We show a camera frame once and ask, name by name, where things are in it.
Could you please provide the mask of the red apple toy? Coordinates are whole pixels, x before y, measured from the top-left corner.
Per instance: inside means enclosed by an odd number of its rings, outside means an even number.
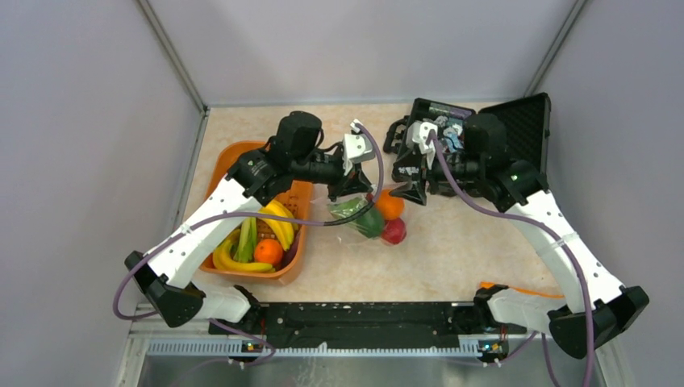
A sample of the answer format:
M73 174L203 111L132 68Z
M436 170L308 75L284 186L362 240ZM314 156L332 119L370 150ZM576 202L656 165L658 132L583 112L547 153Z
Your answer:
M384 242L390 245L397 245L401 243L406 236L406 224L401 218L386 220L385 226L381 233L381 238Z

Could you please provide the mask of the clear zip top bag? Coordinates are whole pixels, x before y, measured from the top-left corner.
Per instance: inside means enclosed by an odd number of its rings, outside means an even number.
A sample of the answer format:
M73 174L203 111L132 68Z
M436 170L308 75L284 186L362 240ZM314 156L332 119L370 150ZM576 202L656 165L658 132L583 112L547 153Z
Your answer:
M406 202L390 196L390 191L398 187L398 183L384 186L380 198L370 210L342 226L344 231L339 233L340 241L345 244L382 242L388 246L402 243L407 237ZM328 202L325 208L335 220L347 218L370 204L372 198L373 192L357 193Z

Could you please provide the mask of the green lime toy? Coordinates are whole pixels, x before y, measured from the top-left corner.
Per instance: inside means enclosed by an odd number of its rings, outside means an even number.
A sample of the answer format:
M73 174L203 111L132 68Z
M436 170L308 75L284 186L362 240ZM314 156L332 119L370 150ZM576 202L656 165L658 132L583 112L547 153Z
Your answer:
M385 220L376 207L371 207L359 218L352 221L352 225L365 238L375 239L381 235Z

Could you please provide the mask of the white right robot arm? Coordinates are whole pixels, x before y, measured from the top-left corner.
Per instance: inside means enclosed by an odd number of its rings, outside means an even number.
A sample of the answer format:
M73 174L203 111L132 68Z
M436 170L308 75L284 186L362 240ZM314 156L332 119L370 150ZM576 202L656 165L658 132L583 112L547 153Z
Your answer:
M510 141L505 123L489 113L399 120L383 144L397 156L401 186L393 194L423 205L426 192L440 183L465 202L475 189L492 204L487 214L518 228L561 289L556 298L507 285L480 289L475 326L484 332L503 324L525 327L551 336L569 356L588 359L633 324L649 297L605 269L567 222L545 175Z

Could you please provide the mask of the green napa cabbage toy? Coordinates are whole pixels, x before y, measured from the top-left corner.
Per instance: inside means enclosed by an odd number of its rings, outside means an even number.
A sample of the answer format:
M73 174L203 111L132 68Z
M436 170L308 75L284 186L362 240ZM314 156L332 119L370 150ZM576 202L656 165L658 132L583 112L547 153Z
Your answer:
M343 202L332 202L327 204L328 213L333 217L333 221L351 222L360 218L369 201L363 197L351 198Z

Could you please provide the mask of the orange fruit toy back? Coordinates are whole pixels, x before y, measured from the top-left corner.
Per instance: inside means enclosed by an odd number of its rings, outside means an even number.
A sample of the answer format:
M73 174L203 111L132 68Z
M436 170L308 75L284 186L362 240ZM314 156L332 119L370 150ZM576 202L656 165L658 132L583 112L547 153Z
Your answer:
M377 198L375 207L384 220L392 221L401 217L405 202L402 198L390 195L390 189L384 189Z

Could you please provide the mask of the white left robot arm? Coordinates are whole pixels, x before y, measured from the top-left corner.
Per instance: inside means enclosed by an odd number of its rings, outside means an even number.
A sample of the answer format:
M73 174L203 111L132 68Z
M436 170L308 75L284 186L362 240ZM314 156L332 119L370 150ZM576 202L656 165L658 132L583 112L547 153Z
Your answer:
M258 311L243 290L219 293L200 290L194 273L204 260L244 220L259 216L263 207L285 193L294 182L325 184L328 197L380 193L380 184L365 177L361 164L380 160L382 149L357 119L333 154L319 147L321 120L304 111L281 119L277 132L254 150L238 156L209 198L173 234L147 252L131 252L124 260L127 274L116 290L129 281L170 328L196 319L218 318L239 333L258 324Z

